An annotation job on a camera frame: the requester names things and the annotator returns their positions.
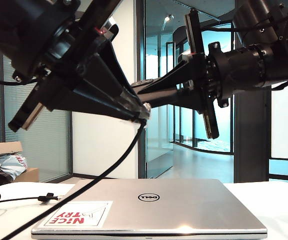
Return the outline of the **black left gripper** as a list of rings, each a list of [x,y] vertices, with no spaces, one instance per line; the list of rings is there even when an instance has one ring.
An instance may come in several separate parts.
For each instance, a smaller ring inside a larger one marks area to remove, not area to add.
[[[14,77],[37,84],[9,123],[27,129],[41,109],[109,116],[127,121],[147,118],[111,44],[109,22],[117,0],[94,0],[80,19],[78,0],[10,0],[8,22],[16,36],[7,51]]]

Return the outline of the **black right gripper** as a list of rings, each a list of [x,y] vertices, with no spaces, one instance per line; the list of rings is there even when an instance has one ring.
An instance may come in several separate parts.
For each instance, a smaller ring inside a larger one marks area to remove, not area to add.
[[[219,129],[214,101],[217,100],[221,108],[227,107],[229,101],[221,96],[220,71],[215,58],[205,54],[199,13],[195,8],[185,15],[185,25],[190,53],[183,55],[183,60],[166,75],[138,92],[143,93],[143,102],[152,108],[175,105],[197,110],[203,115],[207,137],[216,139]],[[193,81],[193,87],[175,87],[189,80]]]

